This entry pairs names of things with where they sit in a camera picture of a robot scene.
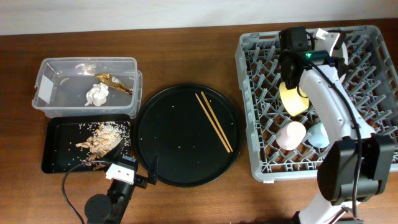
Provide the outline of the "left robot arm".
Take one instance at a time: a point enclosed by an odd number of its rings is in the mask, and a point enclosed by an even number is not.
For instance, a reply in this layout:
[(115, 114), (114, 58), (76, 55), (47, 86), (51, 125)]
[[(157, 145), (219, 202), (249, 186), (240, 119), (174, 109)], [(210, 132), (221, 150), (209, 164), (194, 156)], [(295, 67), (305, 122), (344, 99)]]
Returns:
[(147, 171), (147, 176), (137, 174), (138, 160), (122, 154), (124, 141), (104, 156), (108, 163), (106, 178), (111, 180), (107, 194), (96, 194), (85, 204), (87, 224), (121, 223), (135, 188), (146, 189), (158, 181), (159, 153)]

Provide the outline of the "wooden chopstick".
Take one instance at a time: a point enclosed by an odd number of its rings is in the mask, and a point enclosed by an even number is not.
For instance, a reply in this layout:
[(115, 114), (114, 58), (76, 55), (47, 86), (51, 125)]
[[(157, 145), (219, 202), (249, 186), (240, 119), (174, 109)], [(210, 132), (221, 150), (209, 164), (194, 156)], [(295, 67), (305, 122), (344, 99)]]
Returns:
[(205, 106), (204, 106), (203, 103), (201, 102), (200, 97), (197, 95), (197, 93), (195, 94), (195, 96), (196, 96), (196, 98), (197, 98), (199, 104), (201, 105), (203, 111), (205, 112), (205, 114), (206, 114), (208, 120), (210, 121), (210, 123), (211, 123), (213, 129), (215, 130), (215, 132), (216, 132), (216, 134), (218, 135), (219, 139), (220, 139), (221, 142), (223, 143), (224, 148), (227, 150), (228, 153), (230, 153), (231, 150), (230, 150), (229, 146), (225, 143), (223, 136), (220, 134), (220, 132), (219, 132), (218, 128), (216, 127), (216, 125), (214, 124), (214, 122), (213, 122), (211, 116), (209, 115), (209, 113), (207, 112)]
[(214, 124), (218, 128), (220, 134), (223, 136), (224, 141), (229, 146), (231, 152), (233, 152), (233, 149), (232, 149), (232, 147), (231, 147), (231, 145), (230, 145), (230, 143), (228, 141), (228, 138), (226, 137), (226, 135), (225, 135), (225, 133), (223, 131), (223, 128), (221, 127), (220, 122), (218, 121), (218, 118), (216, 117), (215, 112), (213, 111), (213, 108), (210, 105), (210, 102), (209, 102), (208, 98), (206, 97), (206, 95), (205, 95), (205, 93), (203, 91), (201, 92), (201, 95), (202, 95), (202, 97), (203, 97), (203, 99), (204, 99), (204, 101), (205, 101), (205, 103), (207, 105), (208, 111), (211, 114), (211, 118), (212, 118)]

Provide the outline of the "white tissue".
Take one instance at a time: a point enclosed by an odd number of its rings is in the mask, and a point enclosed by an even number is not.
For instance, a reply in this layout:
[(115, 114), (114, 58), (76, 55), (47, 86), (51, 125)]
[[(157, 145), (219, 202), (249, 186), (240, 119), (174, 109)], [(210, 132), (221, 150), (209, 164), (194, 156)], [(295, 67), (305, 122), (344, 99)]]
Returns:
[(93, 87), (86, 93), (85, 106), (94, 104), (101, 106), (106, 103), (106, 98), (109, 94), (109, 86), (104, 83), (94, 84)]

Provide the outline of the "gold brown snack wrapper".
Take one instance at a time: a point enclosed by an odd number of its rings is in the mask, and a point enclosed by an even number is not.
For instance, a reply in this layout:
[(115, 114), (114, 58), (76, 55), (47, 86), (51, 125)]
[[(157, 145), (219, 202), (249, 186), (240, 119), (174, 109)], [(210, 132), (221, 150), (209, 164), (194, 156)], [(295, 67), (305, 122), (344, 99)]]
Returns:
[(129, 95), (133, 95), (133, 90), (132, 88), (128, 87), (125, 83), (123, 83), (121, 80), (118, 78), (112, 76), (109, 73), (96, 73), (95, 77), (105, 85), (114, 88), (116, 90), (119, 90), (121, 92), (127, 93)]

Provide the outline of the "blue cup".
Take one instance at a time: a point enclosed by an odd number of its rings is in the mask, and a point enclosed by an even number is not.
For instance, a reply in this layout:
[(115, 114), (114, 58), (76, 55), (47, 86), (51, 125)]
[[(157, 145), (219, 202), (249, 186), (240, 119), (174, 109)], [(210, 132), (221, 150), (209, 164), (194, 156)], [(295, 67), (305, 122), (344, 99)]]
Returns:
[(329, 146), (329, 139), (326, 133), (326, 129), (322, 122), (318, 122), (314, 124), (309, 130), (308, 133), (310, 137), (308, 138), (308, 142), (318, 148), (325, 148)]

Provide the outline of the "yellow bowl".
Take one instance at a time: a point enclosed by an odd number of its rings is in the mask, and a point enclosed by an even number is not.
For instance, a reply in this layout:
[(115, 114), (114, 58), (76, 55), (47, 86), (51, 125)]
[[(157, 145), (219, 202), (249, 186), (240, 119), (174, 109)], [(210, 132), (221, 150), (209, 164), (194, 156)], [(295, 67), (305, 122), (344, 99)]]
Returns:
[(291, 116), (297, 116), (310, 106), (307, 95), (300, 87), (288, 90), (285, 82), (282, 82), (279, 85), (279, 94), (284, 108)]

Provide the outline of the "pink cup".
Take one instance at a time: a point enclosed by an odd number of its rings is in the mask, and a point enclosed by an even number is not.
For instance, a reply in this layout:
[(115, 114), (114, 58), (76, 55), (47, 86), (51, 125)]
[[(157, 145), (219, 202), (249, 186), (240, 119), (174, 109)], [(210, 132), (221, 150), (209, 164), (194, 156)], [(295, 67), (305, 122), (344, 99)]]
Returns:
[(302, 123), (293, 121), (287, 123), (276, 133), (276, 142), (282, 149), (292, 151), (303, 141), (307, 130)]

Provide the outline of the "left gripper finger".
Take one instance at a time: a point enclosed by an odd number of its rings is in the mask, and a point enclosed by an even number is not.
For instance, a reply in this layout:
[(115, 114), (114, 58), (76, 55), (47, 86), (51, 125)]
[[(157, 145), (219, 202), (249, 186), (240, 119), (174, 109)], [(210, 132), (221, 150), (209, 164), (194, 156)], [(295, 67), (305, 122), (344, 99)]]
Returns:
[(149, 170), (147, 172), (147, 182), (149, 184), (155, 185), (158, 181), (158, 160), (159, 160), (159, 152), (155, 153), (155, 156), (150, 164)]
[(117, 162), (121, 156), (121, 153), (124, 148), (125, 140), (122, 139), (117, 146), (115, 146), (112, 150), (110, 150), (105, 156), (104, 160), (107, 162)]

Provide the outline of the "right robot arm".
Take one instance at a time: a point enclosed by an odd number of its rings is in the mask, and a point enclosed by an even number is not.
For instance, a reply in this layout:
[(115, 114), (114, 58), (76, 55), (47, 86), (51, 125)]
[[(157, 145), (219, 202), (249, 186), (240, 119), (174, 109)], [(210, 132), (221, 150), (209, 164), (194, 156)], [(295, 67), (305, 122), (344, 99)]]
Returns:
[(384, 192), (395, 151), (393, 140), (376, 134), (341, 84), (348, 72), (345, 34), (304, 26), (279, 32), (278, 64), (289, 90), (306, 95), (323, 123), (331, 148), (317, 171), (319, 192), (294, 223), (337, 223), (348, 212)]

